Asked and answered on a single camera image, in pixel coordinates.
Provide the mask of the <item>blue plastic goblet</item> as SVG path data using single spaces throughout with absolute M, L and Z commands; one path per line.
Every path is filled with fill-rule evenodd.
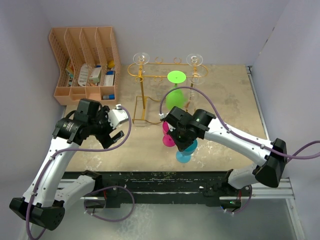
M 188 148 L 184 151 L 177 151 L 175 154 L 176 160 L 180 163 L 188 163 L 191 160 L 191 155 L 197 149 L 198 142 L 195 140 Z

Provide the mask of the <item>green plastic goblet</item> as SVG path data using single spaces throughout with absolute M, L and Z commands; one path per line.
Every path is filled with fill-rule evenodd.
M 178 87 L 178 84 L 182 84 L 186 80 L 186 75 L 179 70 L 173 70 L 168 73 L 167 79 L 174 84 L 173 89 Z M 184 96 L 184 93 L 179 88 L 178 90 L 173 90 L 170 92 L 165 100 L 165 105 L 167 109 L 170 111 L 173 107 L 178 107 L 182 109 L 185 105 L 186 98 Z

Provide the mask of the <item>short clear wine glass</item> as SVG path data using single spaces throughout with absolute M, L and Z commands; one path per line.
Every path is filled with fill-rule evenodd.
M 206 81 L 206 78 L 202 73 L 194 72 L 188 80 L 190 82 L 190 87 L 198 88 L 199 85 L 202 85 Z M 194 113 L 196 111 L 196 104 L 200 98 L 200 94 L 192 89 L 186 89 L 184 96 L 186 97 L 184 105 L 185 109 L 191 114 Z

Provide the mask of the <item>pink plastic goblet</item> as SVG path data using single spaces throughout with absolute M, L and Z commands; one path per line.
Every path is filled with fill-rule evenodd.
M 174 147 L 175 143 L 174 143 L 173 139 L 171 138 L 171 136 L 168 134 L 169 131 L 170 131 L 170 129 L 169 129 L 168 123 L 163 122 L 162 123 L 162 132 L 163 132 L 162 142 L 166 147 Z

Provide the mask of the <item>tall clear flute glass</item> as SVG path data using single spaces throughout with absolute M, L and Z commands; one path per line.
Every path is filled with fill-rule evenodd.
M 191 53 L 186 57 L 186 62 L 188 65 L 193 67 L 193 73 L 199 74 L 198 66 L 200 66 L 203 63 L 203 57 L 202 55 L 198 53 Z

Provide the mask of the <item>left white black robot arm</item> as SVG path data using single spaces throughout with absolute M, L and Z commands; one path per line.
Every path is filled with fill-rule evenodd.
M 90 194 L 98 196 L 103 191 L 99 173 L 86 170 L 70 186 L 58 186 L 66 168 L 76 152 L 84 152 L 83 141 L 94 136 L 101 144 L 100 152 L 114 150 L 114 144 L 128 136 L 123 131 L 110 134 L 125 122 L 130 122 L 129 112 L 120 104 L 114 109 L 100 102 L 83 98 L 77 109 L 60 119 L 52 133 L 48 153 L 32 184 L 22 197 L 14 197 L 9 208 L 26 226 L 34 224 L 53 231 L 62 222 L 66 210 L 79 198 Z

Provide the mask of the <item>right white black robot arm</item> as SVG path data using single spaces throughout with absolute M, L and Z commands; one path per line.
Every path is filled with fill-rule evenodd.
M 180 152 L 186 151 L 196 139 L 221 144 L 250 159 L 253 163 L 241 169 L 231 169 L 222 183 L 222 190 L 228 196 L 235 195 L 241 188 L 260 183 L 277 188 L 282 178 L 287 158 L 286 142 L 280 138 L 274 141 L 258 138 L 230 125 L 206 110 L 197 109 L 190 114 L 174 107 L 160 119 L 169 126 L 168 135 Z

